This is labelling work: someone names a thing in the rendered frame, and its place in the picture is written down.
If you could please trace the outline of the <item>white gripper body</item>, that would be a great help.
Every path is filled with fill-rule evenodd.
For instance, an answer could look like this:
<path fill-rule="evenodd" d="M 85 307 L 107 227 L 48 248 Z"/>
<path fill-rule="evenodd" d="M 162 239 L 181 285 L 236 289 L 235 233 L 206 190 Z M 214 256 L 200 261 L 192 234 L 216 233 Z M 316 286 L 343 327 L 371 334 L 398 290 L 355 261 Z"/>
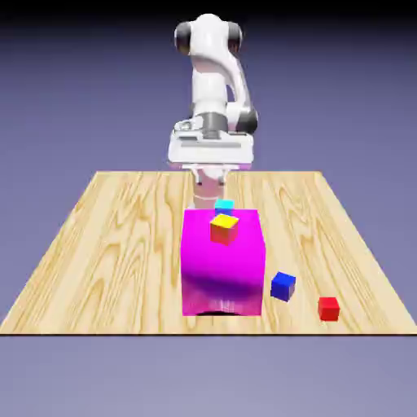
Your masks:
<path fill-rule="evenodd" d="M 172 166 L 225 165 L 248 167 L 253 163 L 253 136 L 220 132 L 220 138 L 203 138 L 199 130 L 173 131 L 169 140 L 168 161 Z"/>

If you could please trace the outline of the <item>small cyan cube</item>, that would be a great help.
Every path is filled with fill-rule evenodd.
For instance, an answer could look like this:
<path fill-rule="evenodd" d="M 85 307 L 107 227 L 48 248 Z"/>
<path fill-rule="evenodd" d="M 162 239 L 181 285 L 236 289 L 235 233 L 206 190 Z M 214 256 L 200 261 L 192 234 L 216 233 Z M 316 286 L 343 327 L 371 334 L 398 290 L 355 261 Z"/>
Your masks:
<path fill-rule="evenodd" d="M 218 199 L 214 205 L 215 215 L 225 214 L 231 216 L 235 207 L 233 200 L 221 200 Z"/>

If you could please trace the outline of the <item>small yellow cube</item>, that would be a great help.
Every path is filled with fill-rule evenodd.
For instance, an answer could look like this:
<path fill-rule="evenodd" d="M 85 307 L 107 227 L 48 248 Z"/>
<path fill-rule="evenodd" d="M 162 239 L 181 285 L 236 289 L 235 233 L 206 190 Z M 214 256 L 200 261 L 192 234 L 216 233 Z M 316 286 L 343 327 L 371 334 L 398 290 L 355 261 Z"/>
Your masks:
<path fill-rule="evenodd" d="M 210 221 L 210 240 L 214 243 L 228 245 L 236 239 L 239 219 L 220 213 Z"/>

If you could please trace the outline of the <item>small blue cube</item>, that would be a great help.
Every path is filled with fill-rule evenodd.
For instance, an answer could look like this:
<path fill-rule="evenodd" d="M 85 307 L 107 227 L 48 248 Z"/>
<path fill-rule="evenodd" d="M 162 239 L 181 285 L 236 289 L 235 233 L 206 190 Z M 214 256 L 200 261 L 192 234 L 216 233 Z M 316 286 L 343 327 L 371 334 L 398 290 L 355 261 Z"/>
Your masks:
<path fill-rule="evenodd" d="M 296 277 L 278 272 L 271 281 L 270 295 L 281 301 L 288 302 L 295 291 Z"/>

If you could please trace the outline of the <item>small red cube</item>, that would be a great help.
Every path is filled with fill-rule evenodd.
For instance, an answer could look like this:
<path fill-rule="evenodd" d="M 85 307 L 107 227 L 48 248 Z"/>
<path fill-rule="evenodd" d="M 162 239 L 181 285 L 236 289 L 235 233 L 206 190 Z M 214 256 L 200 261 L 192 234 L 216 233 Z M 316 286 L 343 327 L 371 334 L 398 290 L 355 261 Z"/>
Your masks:
<path fill-rule="evenodd" d="M 340 315 L 339 302 L 335 297 L 321 296 L 318 299 L 318 316 L 324 322 L 337 322 Z"/>

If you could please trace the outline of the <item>large magenta box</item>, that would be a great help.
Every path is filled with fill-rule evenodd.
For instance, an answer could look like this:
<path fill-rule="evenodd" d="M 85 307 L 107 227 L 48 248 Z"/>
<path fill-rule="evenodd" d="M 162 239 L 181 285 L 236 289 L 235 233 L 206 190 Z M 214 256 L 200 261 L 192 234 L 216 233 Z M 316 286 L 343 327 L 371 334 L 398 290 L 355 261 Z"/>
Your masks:
<path fill-rule="evenodd" d="M 266 244 L 256 209 L 236 209 L 237 237 L 210 239 L 210 209 L 184 211 L 180 245 L 182 314 L 222 312 L 259 316 L 262 311 Z"/>

